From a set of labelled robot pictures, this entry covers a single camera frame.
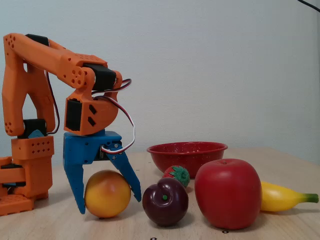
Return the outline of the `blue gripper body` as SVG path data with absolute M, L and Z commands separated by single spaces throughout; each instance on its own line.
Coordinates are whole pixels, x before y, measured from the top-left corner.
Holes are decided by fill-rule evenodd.
M 108 161 L 101 145 L 112 150 L 122 147 L 122 137 L 114 131 L 101 130 L 91 135 L 76 135 L 66 132 L 63 139 L 63 163 L 65 165 L 88 165 L 94 161 Z

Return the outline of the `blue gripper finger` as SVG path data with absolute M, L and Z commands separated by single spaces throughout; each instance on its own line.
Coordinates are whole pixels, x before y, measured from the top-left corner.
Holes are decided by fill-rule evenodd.
M 100 151 L 104 152 L 115 168 L 119 170 L 129 184 L 135 199 L 140 202 L 142 200 L 141 184 L 129 162 L 125 150 L 119 143 L 112 143 L 109 146 L 102 144 L 100 146 Z
M 63 167 L 78 210 L 81 214 L 84 215 L 86 212 L 86 207 L 84 200 L 83 166 L 81 164 L 67 164 L 66 162 L 64 162 Z

